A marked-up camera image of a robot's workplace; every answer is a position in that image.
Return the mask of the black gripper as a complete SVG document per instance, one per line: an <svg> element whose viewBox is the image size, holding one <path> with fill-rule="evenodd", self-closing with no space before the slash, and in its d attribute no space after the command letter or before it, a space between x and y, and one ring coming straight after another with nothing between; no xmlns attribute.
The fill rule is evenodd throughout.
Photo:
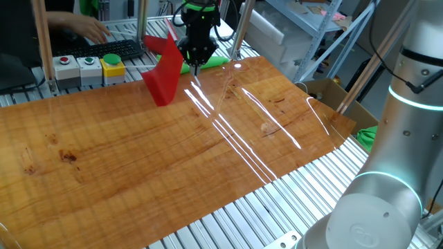
<svg viewBox="0 0 443 249"><path fill-rule="evenodd" d="M192 9L181 11L181 20L186 27L186 35L177 47L184 62L190 66L190 74L198 76L201 66L206 64L218 48L214 37L210 36L213 26L220 25L219 13L215 10L200 12Z"/></svg>

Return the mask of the bare person hand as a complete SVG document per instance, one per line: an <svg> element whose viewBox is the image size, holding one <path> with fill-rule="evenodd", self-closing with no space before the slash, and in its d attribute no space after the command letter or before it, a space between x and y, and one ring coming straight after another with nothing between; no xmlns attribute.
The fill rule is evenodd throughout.
<svg viewBox="0 0 443 249"><path fill-rule="evenodd" d="M73 15L68 21L68 27L94 44L107 43L107 37L111 35L108 28L93 17Z"/></svg>

